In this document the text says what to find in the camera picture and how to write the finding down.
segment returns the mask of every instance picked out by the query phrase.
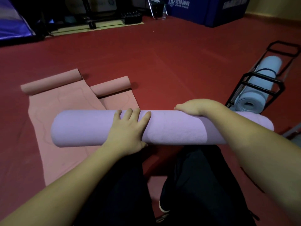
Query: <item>water bottle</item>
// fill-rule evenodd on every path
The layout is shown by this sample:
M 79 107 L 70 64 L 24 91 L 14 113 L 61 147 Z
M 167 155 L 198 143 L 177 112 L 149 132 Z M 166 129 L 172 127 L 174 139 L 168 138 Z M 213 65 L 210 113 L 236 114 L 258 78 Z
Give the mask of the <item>water bottle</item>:
M 163 7 L 163 14 L 162 14 L 162 20 L 165 20 L 166 19 L 166 4 L 164 4 L 164 7 Z

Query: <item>forearm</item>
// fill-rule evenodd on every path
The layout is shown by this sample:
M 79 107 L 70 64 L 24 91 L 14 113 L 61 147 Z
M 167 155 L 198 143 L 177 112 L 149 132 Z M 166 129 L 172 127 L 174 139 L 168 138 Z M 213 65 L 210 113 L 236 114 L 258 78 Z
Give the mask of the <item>forearm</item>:
M 118 151 L 101 147 L 10 214 L 0 225 L 71 225 L 97 183 L 121 157 Z
M 205 115 L 254 182 L 299 221 L 296 216 L 301 214 L 301 207 L 297 208 L 301 204 L 301 149 L 221 104 L 215 104 Z

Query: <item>purple rolled mat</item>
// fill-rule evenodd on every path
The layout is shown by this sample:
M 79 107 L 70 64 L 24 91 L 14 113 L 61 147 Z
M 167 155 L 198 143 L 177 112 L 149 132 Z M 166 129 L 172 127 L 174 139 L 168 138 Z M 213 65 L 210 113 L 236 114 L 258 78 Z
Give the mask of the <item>purple rolled mat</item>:
M 141 111 L 141 119 L 147 111 Z M 153 110 L 142 140 L 150 144 L 196 145 L 225 144 L 213 123 L 206 117 L 187 115 L 181 111 Z M 51 127 L 53 143 L 58 147 L 102 145 L 112 126 L 115 110 L 66 110 L 58 114 Z M 238 114 L 274 130 L 272 122 L 259 114 Z

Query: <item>yellow wall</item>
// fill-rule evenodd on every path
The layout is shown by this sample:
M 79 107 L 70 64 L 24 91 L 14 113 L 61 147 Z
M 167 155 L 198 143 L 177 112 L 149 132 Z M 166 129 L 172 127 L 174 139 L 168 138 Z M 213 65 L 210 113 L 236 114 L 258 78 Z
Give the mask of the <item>yellow wall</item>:
M 246 13 L 301 20 L 301 0 L 250 0 Z

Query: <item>leg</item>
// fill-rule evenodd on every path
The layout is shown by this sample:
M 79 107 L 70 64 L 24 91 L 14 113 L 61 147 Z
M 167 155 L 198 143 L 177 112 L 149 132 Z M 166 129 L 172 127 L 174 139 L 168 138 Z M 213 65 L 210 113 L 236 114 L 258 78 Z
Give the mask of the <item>leg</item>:
M 160 205 L 165 224 L 255 225 L 242 191 L 216 145 L 186 146 L 166 180 Z
M 153 225 L 139 152 L 118 161 L 96 186 L 73 225 Z

